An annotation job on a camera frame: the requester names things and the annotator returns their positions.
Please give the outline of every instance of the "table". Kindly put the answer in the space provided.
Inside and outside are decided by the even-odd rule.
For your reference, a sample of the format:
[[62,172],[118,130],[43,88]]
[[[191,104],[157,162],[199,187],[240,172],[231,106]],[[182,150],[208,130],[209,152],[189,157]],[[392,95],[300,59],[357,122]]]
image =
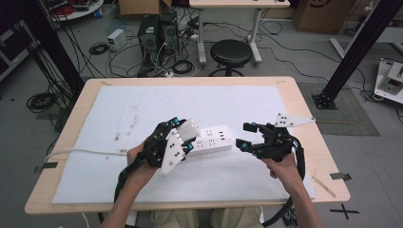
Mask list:
[[92,13],[95,10],[99,9],[102,6],[103,3],[104,3],[104,0],[98,0],[96,2],[90,2],[89,6],[88,6],[88,10],[84,10],[84,11],[75,10],[69,16],[53,14],[52,15],[52,20],[53,21],[67,21],[67,20],[80,18],[80,17],[86,16],[86,15],[89,15],[90,13]]
[[205,8],[256,8],[255,16],[253,20],[253,29],[251,34],[248,35],[248,44],[252,49],[253,57],[255,60],[255,65],[262,62],[258,47],[255,43],[256,34],[259,28],[259,19],[261,15],[261,9],[263,8],[287,8],[290,7],[288,1],[279,2],[278,0],[190,0],[189,4],[193,8],[199,9],[199,40],[198,40],[198,50],[199,50],[199,62],[204,66],[206,62],[204,42],[203,42],[203,28],[202,28],[202,9]]
[[[92,108],[98,91],[102,86],[276,86],[283,100],[287,114],[294,116],[312,116],[299,92],[296,82],[291,77],[245,77],[245,78],[155,78],[155,79],[93,79],[89,80],[81,93],[66,126],[60,135],[54,151],[71,148],[77,141],[78,134],[86,116]],[[330,174],[338,173],[336,164],[322,136],[313,123],[294,128],[294,135],[305,148],[306,169],[315,176],[313,186],[317,193],[314,202],[346,201],[350,193],[343,180],[332,180]],[[36,183],[26,205],[28,214],[59,214],[109,211],[111,203],[106,204],[63,204],[51,203],[62,176],[67,154],[55,155],[49,162],[58,162],[56,168],[44,169]],[[282,202],[272,201],[210,201],[199,203],[138,203],[132,210],[164,210],[181,208],[214,208],[253,205],[271,205]]]

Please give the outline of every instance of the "black stool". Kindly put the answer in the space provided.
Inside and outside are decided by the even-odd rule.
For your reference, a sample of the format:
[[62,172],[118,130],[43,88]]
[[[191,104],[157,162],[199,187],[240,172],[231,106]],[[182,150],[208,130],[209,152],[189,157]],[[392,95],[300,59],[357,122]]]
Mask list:
[[252,49],[242,41],[221,40],[211,47],[210,54],[219,63],[219,67],[225,66],[225,68],[214,70],[208,75],[209,77],[213,77],[213,74],[224,70],[225,76],[232,76],[233,71],[243,76],[242,73],[234,68],[243,67],[251,60]]

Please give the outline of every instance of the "human hand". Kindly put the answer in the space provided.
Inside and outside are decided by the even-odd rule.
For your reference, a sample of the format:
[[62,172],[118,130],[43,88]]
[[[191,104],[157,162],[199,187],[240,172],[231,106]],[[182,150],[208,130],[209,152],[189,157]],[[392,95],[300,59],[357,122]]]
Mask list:
[[270,169],[270,176],[279,179],[285,191],[293,195],[300,187],[303,187],[302,179],[298,173],[294,153],[285,156],[281,162],[272,159],[261,159]]
[[[137,155],[144,150],[144,144],[145,141],[127,151],[127,164],[131,164]],[[135,186],[143,188],[154,176],[157,169],[157,167],[151,167],[148,163],[144,163],[140,165],[139,169],[129,174],[126,183],[133,183]]]

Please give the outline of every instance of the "black metal pole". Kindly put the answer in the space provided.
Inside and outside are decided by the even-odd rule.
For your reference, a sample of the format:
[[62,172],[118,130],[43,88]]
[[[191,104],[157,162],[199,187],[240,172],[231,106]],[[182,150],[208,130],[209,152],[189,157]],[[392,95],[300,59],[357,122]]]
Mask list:
[[355,38],[329,83],[319,95],[314,95],[317,108],[325,109],[334,104],[341,88],[347,83],[359,63],[361,63],[402,6],[403,0],[382,0],[378,3],[372,16]]
[[59,69],[73,92],[73,99],[77,100],[83,90],[84,81],[51,27],[41,3],[39,0],[14,0],[13,3],[17,9],[15,13],[20,13],[29,31],[39,40],[52,62]]

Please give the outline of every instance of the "white board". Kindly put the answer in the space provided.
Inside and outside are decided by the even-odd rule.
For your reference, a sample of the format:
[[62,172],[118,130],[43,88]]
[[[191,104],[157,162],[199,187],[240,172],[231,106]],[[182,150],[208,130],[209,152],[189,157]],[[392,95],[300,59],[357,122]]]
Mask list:
[[[119,153],[141,143],[158,123],[173,117],[193,118],[199,128],[227,125],[235,139],[261,143],[260,133],[245,132],[243,123],[272,123],[284,112],[274,86],[104,86],[74,148]],[[69,154],[53,203],[113,202],[124,156],[82,151]],[[309,179],[305,186],[312,199]],[[160,170],[137,202],[285,200],[288,194],[266,165],[236,146],[231,150],[189,157],[166,177]]]

